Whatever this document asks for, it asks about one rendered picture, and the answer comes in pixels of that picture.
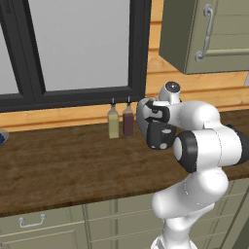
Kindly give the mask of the olive base cupboard run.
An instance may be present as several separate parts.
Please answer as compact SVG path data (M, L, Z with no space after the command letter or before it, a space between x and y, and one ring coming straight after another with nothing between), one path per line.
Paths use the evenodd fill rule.
M249 217L249 178L232 180L214 208L193 225L198 249L232 249Z

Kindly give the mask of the olive deep drawer front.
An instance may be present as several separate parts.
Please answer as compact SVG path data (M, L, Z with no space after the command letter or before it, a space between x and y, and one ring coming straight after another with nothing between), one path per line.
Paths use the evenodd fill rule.
M150 249L161 230L142 231L132 234L89 240L91 249Z
M160 229L162 221L152 211L89 220L90 240L130 235Z

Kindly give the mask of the olive wall cupboard door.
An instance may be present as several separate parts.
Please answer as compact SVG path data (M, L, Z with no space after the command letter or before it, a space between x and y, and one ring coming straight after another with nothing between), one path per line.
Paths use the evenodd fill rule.
M209 18L203 15L206 4L213 8L213 22L207 52L200 62ZM249 70L249 0L198 0L190 44L187 74Z

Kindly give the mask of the black framed window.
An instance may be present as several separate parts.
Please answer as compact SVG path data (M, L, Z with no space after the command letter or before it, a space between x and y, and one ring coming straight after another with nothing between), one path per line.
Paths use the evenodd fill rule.
M138 101L151 0L0 0L0 113Z

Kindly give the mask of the olive shallow drawer front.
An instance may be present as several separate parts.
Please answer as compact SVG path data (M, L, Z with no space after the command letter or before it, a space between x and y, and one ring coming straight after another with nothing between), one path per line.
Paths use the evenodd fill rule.
M89 220L150 210L152 194L130 196L86 204Z

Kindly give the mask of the olive base cupboard door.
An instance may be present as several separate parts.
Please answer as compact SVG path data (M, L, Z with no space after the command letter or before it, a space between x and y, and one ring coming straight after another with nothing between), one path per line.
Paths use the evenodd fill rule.
M0 236L0 249L89 249L83 223Z

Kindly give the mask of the silver and black toaster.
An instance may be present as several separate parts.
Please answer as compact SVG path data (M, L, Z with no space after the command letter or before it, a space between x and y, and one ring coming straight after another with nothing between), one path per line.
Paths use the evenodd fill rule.
M176 127L159 121L161 110L147 105L150 98L143 98L137 103L136 122L149 148L165 150L174 142Z

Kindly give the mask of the olive wall cupboard carcass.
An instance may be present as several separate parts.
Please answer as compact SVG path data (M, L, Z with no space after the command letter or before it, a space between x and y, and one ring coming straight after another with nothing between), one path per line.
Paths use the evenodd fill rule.
M159 55L181 73L187 73L197 0L164 0Z

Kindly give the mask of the grey blue round object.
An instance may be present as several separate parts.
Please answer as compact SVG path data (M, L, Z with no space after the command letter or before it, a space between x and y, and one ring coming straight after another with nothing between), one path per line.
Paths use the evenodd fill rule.
M5 129L0 129L0 148L3 147L4 143L9 139L9 132Z

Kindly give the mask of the yellow oil bottle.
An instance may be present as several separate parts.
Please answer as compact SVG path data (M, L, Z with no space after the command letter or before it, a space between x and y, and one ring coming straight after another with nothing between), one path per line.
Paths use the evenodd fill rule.
M119 113L116 110L116 103L112 101L111 109L107 114L109 138L119 137Z

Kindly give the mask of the dark red sauce bottle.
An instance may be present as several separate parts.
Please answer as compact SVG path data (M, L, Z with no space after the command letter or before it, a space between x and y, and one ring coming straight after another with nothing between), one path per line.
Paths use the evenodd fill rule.
M134 115L130 107L130 99L127 100L126 108L123 111L123 135L132 136L134 134Z

